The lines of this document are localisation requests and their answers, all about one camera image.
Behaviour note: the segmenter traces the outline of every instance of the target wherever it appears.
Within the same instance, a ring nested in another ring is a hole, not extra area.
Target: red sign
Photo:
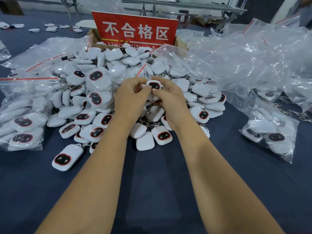
[[[158,48],[174,44],[178,20],[92,11],[99,35],[107,45],[129,43]]]

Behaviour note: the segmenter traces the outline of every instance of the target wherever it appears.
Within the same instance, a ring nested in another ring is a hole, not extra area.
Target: blue tablecloth
[[[67,13],[26,11],[25,16],[0,15],[23,29],[1,31],[12,56],[55,36],[82,37],[70,30],[44,31],[44,23],[74,24]],[[30,28],[41,28],[30,33]],[[3,67],[1,77],[9,74]],[[210,140],[249,185],[287,233],[312,233],[312,124],[300,122],[293,164],[282,161],[240,133],[247,117],[229,103],[221,117],[207,123]],[[286,105],[285,109],[299,110]],[[128,140],[113,233],[205,233],[185,159],[175,133],[172,143],[140,152]],[[43,151],[0,152],[0,233],[31,234],[90,156],[85,152],[72,169],[60,172],[53,158],[75,143],[47,129]]]

